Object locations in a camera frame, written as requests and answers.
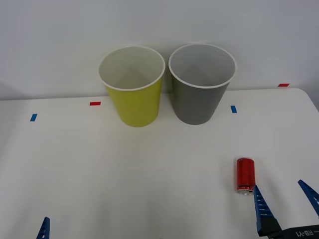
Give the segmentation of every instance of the red tape marker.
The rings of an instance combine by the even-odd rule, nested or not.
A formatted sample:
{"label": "red tape marker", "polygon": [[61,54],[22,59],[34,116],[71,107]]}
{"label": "red tape marker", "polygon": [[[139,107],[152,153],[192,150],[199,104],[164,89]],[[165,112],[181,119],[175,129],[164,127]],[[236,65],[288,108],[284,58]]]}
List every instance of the red tape marker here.
{"label": "red tape marker", "polygon": [[287,87],[288,85],[290,85],[289,83],[281,83],[278,85],[278,87]]}
{"label": "red tape marker", "polygon": [[101,105],[101,102],[98,101],[98,102],[90,102],[90,106],[100,106]]}

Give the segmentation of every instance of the blue tape marker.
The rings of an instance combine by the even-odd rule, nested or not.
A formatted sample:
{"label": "blue tape marker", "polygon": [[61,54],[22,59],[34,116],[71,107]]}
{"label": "blue tape marker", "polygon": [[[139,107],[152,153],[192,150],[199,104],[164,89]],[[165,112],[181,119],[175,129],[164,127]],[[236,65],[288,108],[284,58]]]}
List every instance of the blue tape marker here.
{"label": "blue tape marker", "polygon": [[230,106],[232,113],[237,113],[236,106]]}
{"label": "blue tape marker", "polygon": [[32,117],[31,117],[31,119],[30,119],[30,121],[35,121],[37,115],[38,115],[38,114],[33,114]]}

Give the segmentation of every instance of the white wall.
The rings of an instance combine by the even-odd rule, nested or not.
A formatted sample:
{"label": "white wall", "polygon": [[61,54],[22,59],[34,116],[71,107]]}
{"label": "white wall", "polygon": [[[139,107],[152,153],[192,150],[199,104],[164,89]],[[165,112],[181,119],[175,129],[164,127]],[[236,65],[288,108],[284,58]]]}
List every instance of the white wall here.
{"label": "white wall", "polygon": [[0,99],[105,95],[97,68],[119,45],[166,59],[212,42],[238,62],[229,89],[305,89],[319,105],[318,0],[2,0]]}

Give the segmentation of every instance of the gray paper cup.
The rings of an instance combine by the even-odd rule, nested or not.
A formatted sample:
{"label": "gray paper cup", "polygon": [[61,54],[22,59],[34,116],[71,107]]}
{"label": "gray paper cup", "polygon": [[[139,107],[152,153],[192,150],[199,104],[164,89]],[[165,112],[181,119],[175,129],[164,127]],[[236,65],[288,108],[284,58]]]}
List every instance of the gray paper cup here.
{"label": "gray paper cup", "polygon": [[190,44],[169,58],[172,104],[176,116],[188,124],[210,120],[237,70],[234,57],[211,44]]}

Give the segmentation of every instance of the cup rim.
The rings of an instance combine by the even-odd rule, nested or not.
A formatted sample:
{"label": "cup rim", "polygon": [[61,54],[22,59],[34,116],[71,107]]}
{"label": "cup rim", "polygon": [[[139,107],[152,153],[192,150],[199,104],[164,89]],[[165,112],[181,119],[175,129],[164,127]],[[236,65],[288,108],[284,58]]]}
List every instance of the cup rim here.
{"label": "cup rim", "polygon": [[[150,51],[156,53],[156,54],[161,58],[162,63],[163,63],[163,70],[162,70],[162,72],[160,73],[159,77],[157,77],[154,81],[152,81],[151,83],[149,83],[149,84],[147,84],[147,85],[145,85],[145,86],[138,87],[138,88],[133,88],[133,89],[121,89],[121,88],[117,88],[117,87],[111,86],[111,85],[109,85],[108,83],[106,83],[105,81],[103,81],[102,78],[101,78],[101,76],[100,76],[100,67],[101,67],[102,62],[104,61],[105,58],[107,58],[107,57],[108,57],[109,55],[111,55],[112,53],[114,53],[114,52],[116,52],[116,51],[118,51],[118,50],[122,50],[122,49],[124,49],[124,48],[144,48],[144,49],[147,49],[147,50],[150,50]],[[103,83],[105,86],[107,86],[107,87],[109,87],[109,88],[111,88],[111,89],[113,89],[113,90],[116,90],[116,91],[138,91],[138,90],[145,89],[145,88],[147,88],[147,87],[149,87],[149,86],[151,86],[151,85],[154,85],[157,81],[159,81],[160,78],[163,76],[163,74],[164,74],[164,72],[165,72],[165,68],[166,68],[166,64],[165,64],[165,60],[164,60],[163,56],[162,56],[161,54],[159,54],[157,51],[155,51],[154,49],[152,49],[152,48],[150,48],[150,47],[147,47],[147,46],[138,46],[138,45],[135,46],[135,45],[130,45],[130,46],[124,46],[124,47],[117,48],[117,49],[115,49],[115,50],[113,50],[113,51],[107,53],[107,54],[102,58],[102,60],[101,60],[100,63],[99,63],[98,75],[99,75],[100,81],[102,81],[102,83]]]}
{"label": "cup rim", "polygon": [[[212,47],[218,48],[218,49],[220,49],[220,50],[226,52],[226,53],[232,58],[232,60],[234,61],[234,64],[235,64],[235,71],[234,71],[233,76],[232,76],[228,81],[226,81],[226,82],[224,82],[224,83],[222,83],[222,84],[216,85],[216,86],[197,86],[197,85],[190,84],[190,83],[188,83],[188,82],[186,82],[186,81],[183,81],[181,78],[179,78],[179,77],[174,73],[174,71],[173,71],[172,68],[171,68],[171,65],[170,65],[171,59],[172,59],[172,57],[174,56],[174,54],[175,54],[176,52],[178,52],[180,49],[182,49],[182,48],[184,48],[184,47],[192,46],[192,45],[207,45],[207,46],[212,46]],[[200,89],[213,89],[213,88],[218,88],[218,87],[224,86],[224,85],[228,84],[228,83],[234,78],[234,76],[235,76],[235,74],[236,74],[236,72],[237,72],[237,62],[236,62],[235,58],[233,57],[233,55],[230,54],[230,53],[229,53],[228,51],[226,51],[225,49],[223,49],[223,48],[221,48],[221,47],[219,47],[219,46],[216,46],[216,45],[214,45],[214,44],[210,44],[210,43],[191,43],[191,44],[187,44],[187,45],[181,46],[180,48],[176,49],[176,50],[170,55],[169,60],[168,60],[168,67],[169,67],[169,70],[170,70],[171,74],[172,74],[177,80],[179,80],[180,82],[182,82],[183,84],[186,84],[186,85],[188,85],[188,86],[195,87],[195,88],[200,88]]]}

